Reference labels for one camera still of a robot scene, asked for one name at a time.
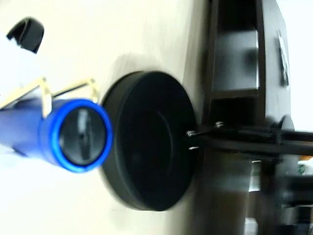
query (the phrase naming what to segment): white wall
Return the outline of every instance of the white wall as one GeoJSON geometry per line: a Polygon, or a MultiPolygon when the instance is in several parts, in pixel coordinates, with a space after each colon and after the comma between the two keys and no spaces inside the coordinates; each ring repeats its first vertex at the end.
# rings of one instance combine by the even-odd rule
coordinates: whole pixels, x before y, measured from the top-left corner
{"type": "Polygon", "coordinates": [[[278,0],[287,25],[291,115],[297,130],[313,131],[313,1],[278,0]]]}
{"type": "MultiPolygon", "coordinates": [[[[205,5],[206,0],[4,0],[0,30],[8,32],[25,16],[44,24],[38,56],[48,61],[54,89],[92,76],[104,94],[129,72],[159,69],[185,86],[201,113],[205,5]]],[[[0,155],[1,235],[181,235],[190,197],[166,212],[135,211],[112,196],[97,170],[77,175],[0,155]]]]}

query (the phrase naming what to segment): black round disc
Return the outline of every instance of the black round disc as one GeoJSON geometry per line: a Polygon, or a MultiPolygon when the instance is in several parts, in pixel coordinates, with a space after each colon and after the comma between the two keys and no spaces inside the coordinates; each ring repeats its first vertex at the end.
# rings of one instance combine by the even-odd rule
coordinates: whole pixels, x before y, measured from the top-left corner
{"type": "Polygon", "coordinates": [[[158,71],[131,73],[112,86],[103,106],[114,142],[102,168],[115,193],[140,210],[173,206],[188,188],[196,161],[186,143],[196,119],[182,85],[158,71]]]}

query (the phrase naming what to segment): black circular cap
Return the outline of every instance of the black circular cap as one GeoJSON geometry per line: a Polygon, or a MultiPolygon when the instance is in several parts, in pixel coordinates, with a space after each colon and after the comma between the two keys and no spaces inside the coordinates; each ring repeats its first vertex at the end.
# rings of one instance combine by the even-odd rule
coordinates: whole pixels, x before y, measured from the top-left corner
{"type": "Polygon", "coordinates": [[[92,108],[79,107],[64,118],[59,143],[65,158],[86,166],[96,161],[106,144],[106,128],[100,115],[92,108]]]}
{"type": "Polygon", "coordinates": [[[102,168],[115,193],[136,209],[173,206],[192,180],[197,153],[186,141],[196,119],[182,85],[163,72],[135,72],[112,86],[103,106],[114,147],[102,168]]]}

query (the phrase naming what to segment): screw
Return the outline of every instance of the screw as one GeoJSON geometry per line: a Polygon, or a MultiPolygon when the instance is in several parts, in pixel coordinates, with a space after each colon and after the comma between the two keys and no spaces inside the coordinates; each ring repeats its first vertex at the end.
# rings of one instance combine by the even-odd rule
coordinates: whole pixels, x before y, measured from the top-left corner
{"type": "Polygon", "coordinates": [[[220,127],[222,127],[222,126],[224,126],[224,122],[222,122],[222,121],[217,121],[217,122],[215,123],[215,127],[217,127],[217,128],[220,128],[220,127]]]}
{"type": "Polygon", "coordinates": [[[194,136],[194,135],[196,135],[196,131],[187,131],[187,132],[186,132],[186,135],[187,135],[188,137],[194,136]]]}
{"type": "Polygon", "coordinates": [[[189,147],[188,149],[189,150],[194,150],[194,149],[198,149],[199,147],[198,146],[195,146],[195,147],[189,147]]]}

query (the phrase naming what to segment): blue metal ring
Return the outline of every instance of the blue metal ring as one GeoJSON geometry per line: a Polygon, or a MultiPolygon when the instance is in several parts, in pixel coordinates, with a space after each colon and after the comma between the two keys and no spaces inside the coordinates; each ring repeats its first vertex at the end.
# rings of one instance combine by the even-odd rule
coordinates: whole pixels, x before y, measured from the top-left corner
{"type": "Polygon", "coordinates": [[[112,146],[112,142],[113,142],[112,125],[111,125],[111,121],[107,112],[99,105],[86,99],[74,99],[72,101],[69,101],[65,105],[63,105],[57,111],[55,119],[52,121],[49,135],[50,135],[50,146],[52,149],[52,154],[54,155],[57,162],[63,168],[72,172],[76,172],[76,173],[86,172],[101,165],[104,162],[104,160],[107,158],[110,152],[111,146],[112,146]],[[66,159],[59,145],[59,133],[60,133],[60,129],[61,129],[64,118],[67,116],[67,114],[70,111],[81,106],[94,109],[104,121],[105,128],[107,131],[106,146],[102,154],[99,156],[99,158],[96,161],[94,161],[93,163],[87,166],[78,166],[78,165],[71,163],[69,160],[66,159]]]}

